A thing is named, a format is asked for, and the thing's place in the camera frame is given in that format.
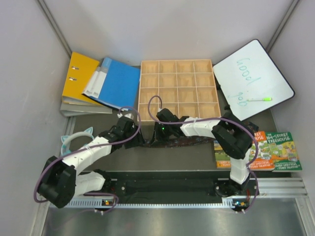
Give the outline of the brown floral necktie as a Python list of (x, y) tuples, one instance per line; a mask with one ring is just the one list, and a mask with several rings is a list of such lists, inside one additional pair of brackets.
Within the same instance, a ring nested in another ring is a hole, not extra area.
[(179, 147), (189, 147), (189, 146), (195, 146), (200, 144), (206, 144), (214, 141), (214, 138), (211, 137), (201, 137), (201, 136), (190, 136), (187, 137), (185, 135), (182, 135), (182, 137), (179, 139), (179, 143), (175, 145), (150, 145), (150, 140), (145, 140), (145, 144), (141, 147), (144, 148), (179, 148)]

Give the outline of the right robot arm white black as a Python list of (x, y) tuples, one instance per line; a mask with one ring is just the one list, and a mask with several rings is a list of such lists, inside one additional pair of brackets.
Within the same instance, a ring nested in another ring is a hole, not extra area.
[(227, 112), (218, 118), (178, 118), (167, 108), (159, 109), (156, 116), (150, 117), (163, 124), (177, 136), (207, 137), (215, 139), (229, 156), (231, 170), (228, 181), (216, 182), (215, 191), (222, 197), (240, 195), (248, 188), (251, 170), (249, 161), (253, 144), (258, 147), (254, 133), (232, 113)]

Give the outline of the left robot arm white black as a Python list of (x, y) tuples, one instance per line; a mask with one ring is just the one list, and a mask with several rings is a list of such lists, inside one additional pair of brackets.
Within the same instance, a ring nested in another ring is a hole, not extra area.
[(90, 143), (59, 158), (50, 157), (34, 189), (34, 200), (40, 203), (49, 201), (57, 208), (65, 207), (73, 197), (97, 191), (106, 195), (112, 184), (100, 172), (82, 172), (102, 157), (108, 156), (121, 147), (130, 147), (139, 137), (140, 127), (135, 124), (133, 115), (119, 115), (117, 124), (101, 132)]

